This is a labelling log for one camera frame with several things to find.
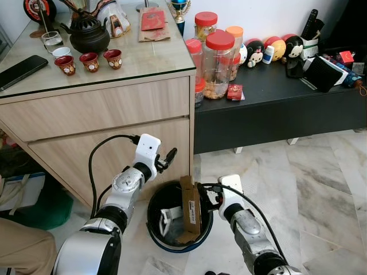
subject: red teacup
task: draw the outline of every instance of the red teacup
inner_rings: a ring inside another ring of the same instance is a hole
[[[84,64],[84,67],[91,73],[98,71],[98,54],[96,53],[84,53],[79,57],[80,62]]]
[[[112,69],[117,70],[121,68],[122,59],[120,50],[108,50],[103,56]]]
[[[57,65],[63,73],[67,76],[72,76],[75,74],[74,58],[72,56],[61,56],[55,60],[55,65]]]

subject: smartphone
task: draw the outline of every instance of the smartphone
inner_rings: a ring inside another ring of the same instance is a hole
[[[0,73],[0,91],[14,85],[18,81],[30,76],[48,64],[48,61],[40,56],[31,56]]]

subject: cabinet drawer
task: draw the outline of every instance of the cabinet drawer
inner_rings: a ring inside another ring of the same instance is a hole
[[[188,114],[188,77],[0,105],[0,119],[25,142]]]
[[[140,198],[149,199],[160,183],[177,180],[189,174],[189,119],[172,119],[119,129],[58,137],[53,140],[32,142],[29,148],[59,175],[88,204],[92,205],[92,189],[88,174],[88,159],[93,148],[102,140],[118,134],[141,135],[149,133],[162,141],[160,155],[177,148],[171,166],[144,186]],[[136,146],[128,139],[114,139],[101,146],[93,157],[93,177],[97,195],[112,183],[134,160]]]

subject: cabinet leg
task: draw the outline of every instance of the cabinet leg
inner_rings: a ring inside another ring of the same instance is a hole
[[[287,139],[287,143],[289,145],[294,145],[294,144],[296,144],[298,139],[299,139],[299,137],[295,137],[294,139]]]
[[[236,147],[233,150],[235,151],[235,154],[240,154],[242,152],[243,147]]]

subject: red envelope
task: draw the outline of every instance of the red envelope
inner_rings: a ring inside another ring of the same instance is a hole
[[[165,14],[163,10],[143,13],[142,30],[156,30],[165,27]]]

